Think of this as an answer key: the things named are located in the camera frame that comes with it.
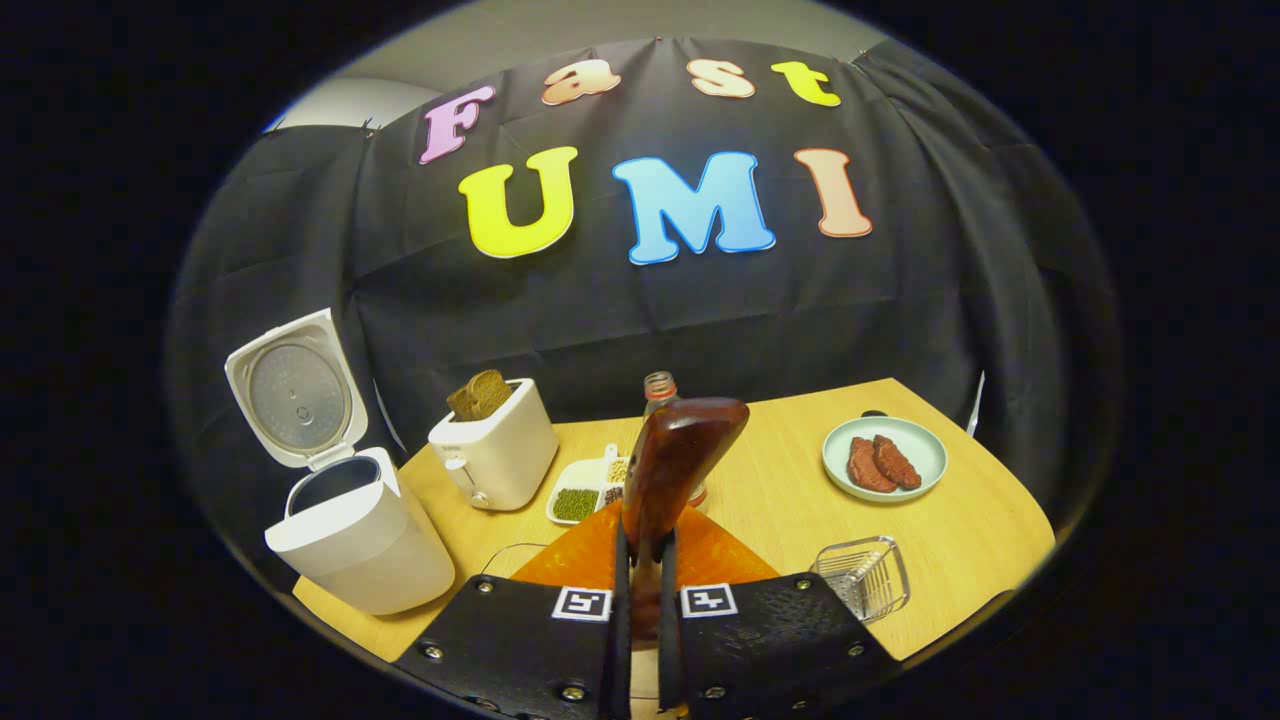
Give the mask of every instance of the rice cooker lid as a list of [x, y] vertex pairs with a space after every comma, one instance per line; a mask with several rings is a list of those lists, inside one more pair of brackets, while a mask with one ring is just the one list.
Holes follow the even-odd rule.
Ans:
[[246, 343], [225, 372], [253, 434], [291, 468], [349, 457], [369, 427], [329, 309]]

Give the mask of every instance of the white toaster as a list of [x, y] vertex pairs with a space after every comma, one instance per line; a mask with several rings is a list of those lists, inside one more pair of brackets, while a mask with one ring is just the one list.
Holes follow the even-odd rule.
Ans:
[[534, 380], [518, 378], [507, 384], [511, 397], [493, 415], [461, 421], [449, 413], [426, 438], [462, 495], [485, 510], [524, 507], [559, 448]]

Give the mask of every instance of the table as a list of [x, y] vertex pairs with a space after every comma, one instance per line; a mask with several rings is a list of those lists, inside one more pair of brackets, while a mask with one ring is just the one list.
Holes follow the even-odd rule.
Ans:
[[[1023, 484], [959, 425], [895, 379], [749, 405], [750, 421], [708, 477], [700, 510], [781, 574], [808, 570], [829, 544], [893, 537], [911, 597], [868, 629], [897, 660], [938, 639], [997, 593], [1020, 585], [1053, 547], [1050, 523]], [[932, 491], [904, 503], [881, 505], [852, 497], [827, 478], [823, 439], [867, 410], [918, 423], [942, 441], [947, 470]], [[293, 594], [361, 647], [394, 661], [495, 552], [512, 543], [549, 543], [566, 532], [543, 510], [566, 465], [602, 456], [611, 442], [620, 455], [628, 455], [639, 432], [639, 416], [556, 424], [561, 446], [547, 478], [529, 505], [511, 512], [471, 507], [434, 451], [424, 447], [398, 477], [421, 500], [457, 564], [453, 588], [426, 605], [387, 616], [360, 612], [306, 578]], [[520, 561], [529, 556], [524, 553]], [[516, 566], [494, 565], [489, 571], [507, 575]]]

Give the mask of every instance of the black curtain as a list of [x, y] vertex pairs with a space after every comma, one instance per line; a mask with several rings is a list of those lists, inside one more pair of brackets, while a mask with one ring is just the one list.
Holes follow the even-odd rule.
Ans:
[[[589, 58], [622, 82], [541, 102], [552, 72]], [[698, 58], [737, 64], [755, 95], [703, 95], [685, 69]], [[788, 60], [826, 73], [842, 104], [797, 97], [769, 69]], [[420, 165], [424, 113], [484, 85], [497, 96], [460, 131], [463, 146]], [[513, 165], [509, 219], [530, 223], [541, 192], [525, 161], [564, 145], [579, 151], [568, 233], [534, 255], [480, 254], [458, 182]], [[792, 156], [806, 147], [850, 156], [870, 234], [818, 231], [813, 178]], [[758, 159], [777, 243], [696, 255], [681, 242], [672, 261], [631, 264], [632, 202], [613, 167], [657, 156], [696, 187], [719, 151]], [[485, 368], [534, 378], [553, 421], [639, 414], [641, 379], [667, 369], [681, 395], [746, 401], [895, 377], [961, 425], [984, 370], [978, 438], [1055, 521], [1088, 452], [1076, 442], [1108, 413], [1119, 360], [1101, 255], [1051, 163], [972, 88], [896, 41], [851, 61], [700, 38], [600, 45], [480, 78], [376, 132], [289, 128], [259, 140], [183, 269], [169, 400], [195, 495], [280, 589], [293, 575], [261, 533], [301, 475], [259, 446], [221, 363], [326, 306], [369, 410], [361, 447], [396, 452], [375, 380], [415, 454], [449, 392]]]

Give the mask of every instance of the yellow letter u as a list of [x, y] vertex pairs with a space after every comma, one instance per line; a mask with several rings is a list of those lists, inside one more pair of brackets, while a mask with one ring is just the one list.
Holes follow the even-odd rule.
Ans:
[[511, 165], [494, 165], [471, 173], [458, 183], [467, 197], [471, 242], [493, 258], [517, 258], [550, 247], [573, 223], [573, 187], [568, 161], [577, 158], [576, 147], [552, 147], [529, 158], [529, 169], [538, 170], [543, 184], [543, 217], [516, 227], [507, 215], [507, 178]]

